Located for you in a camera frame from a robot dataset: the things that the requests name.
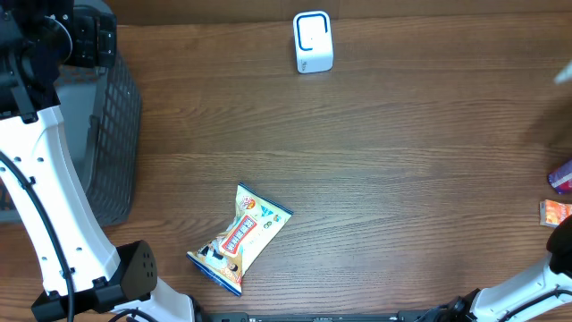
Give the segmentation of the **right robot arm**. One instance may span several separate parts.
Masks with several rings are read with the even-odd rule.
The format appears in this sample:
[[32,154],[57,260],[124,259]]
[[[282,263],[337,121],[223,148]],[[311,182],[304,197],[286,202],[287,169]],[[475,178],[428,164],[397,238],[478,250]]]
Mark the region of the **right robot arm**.
[[502,284],[476,289],[427,311],[420,321],[528,321],[571,302],[571,219],[559,224],[547,255]]

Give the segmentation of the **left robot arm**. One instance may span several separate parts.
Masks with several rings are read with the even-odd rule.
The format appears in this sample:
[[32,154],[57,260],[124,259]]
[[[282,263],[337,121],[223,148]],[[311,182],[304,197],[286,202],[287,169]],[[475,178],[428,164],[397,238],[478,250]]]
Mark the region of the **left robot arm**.
[[1,4],[1,179],[38,257],[38,321],[93,310],[113,320],[195,322],[187,295],[159,278],[149,245],[114,246],[99,226],[72,159],[55,89],[62,65],[111,69],[117,22],[73,1]]

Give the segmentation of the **red purple liners pack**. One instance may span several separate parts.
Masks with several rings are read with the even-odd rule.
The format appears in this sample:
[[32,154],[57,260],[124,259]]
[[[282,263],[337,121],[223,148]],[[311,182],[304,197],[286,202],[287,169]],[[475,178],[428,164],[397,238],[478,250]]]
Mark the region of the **red purple liners pack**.
[[548,174],[549,185],[558,194],[567,194],[572,190],[572,160]]

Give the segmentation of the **orange snack packet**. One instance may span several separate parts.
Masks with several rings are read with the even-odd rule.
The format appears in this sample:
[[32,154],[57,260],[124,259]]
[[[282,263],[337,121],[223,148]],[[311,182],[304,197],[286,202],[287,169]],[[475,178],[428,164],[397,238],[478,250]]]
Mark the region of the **orange snack packet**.
[[557,227],[571,216],[571,205],[553,200],[544,200],[540,203],[540,225]]

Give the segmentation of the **white conditioner tube gold cap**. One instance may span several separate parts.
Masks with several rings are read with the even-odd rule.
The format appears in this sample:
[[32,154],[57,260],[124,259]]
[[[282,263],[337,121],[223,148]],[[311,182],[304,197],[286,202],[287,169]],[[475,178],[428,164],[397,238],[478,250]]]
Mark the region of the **white conditioner tube gold cap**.
[[572,81],[572,62],[569,62],[554,78],[555,84]]

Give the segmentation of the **cream snack bag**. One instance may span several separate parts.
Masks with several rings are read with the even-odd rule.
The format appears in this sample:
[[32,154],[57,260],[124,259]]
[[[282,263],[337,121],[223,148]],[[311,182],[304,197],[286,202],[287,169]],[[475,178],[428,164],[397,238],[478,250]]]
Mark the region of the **cream snack bag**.
[[240,296],[245,273],[293,212],[242,182],[237,187],[235,211],[224,232],[199,249],[189,251],[187,258],[212,281]]

